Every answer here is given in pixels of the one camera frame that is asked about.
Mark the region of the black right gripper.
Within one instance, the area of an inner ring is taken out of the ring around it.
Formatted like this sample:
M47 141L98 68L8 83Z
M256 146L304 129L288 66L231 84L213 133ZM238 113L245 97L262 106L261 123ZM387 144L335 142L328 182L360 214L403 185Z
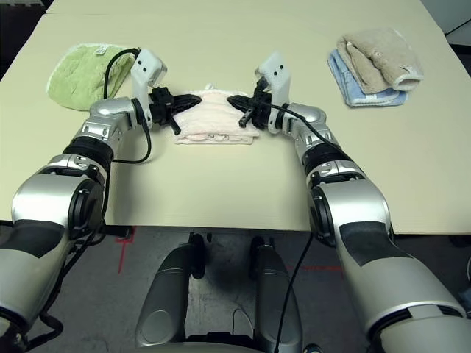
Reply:
M259 79L256 83L252 97L234 95L227 97L227 102L237 110L245 110L239 121L241 128L246 128L251 121L256 128L267 128L271 113L270 104L272 94L268 89L269 83L266 79Z

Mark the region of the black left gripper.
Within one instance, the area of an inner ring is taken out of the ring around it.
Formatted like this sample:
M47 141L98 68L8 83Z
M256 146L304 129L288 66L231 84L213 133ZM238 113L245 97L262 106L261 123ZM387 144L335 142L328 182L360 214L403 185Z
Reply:
M158 126L170 126L175 135L180 134L180 127L174 120L174 115L202 102L202 98L194 94L173 96L168 88L153 88L149 99L153 123Z

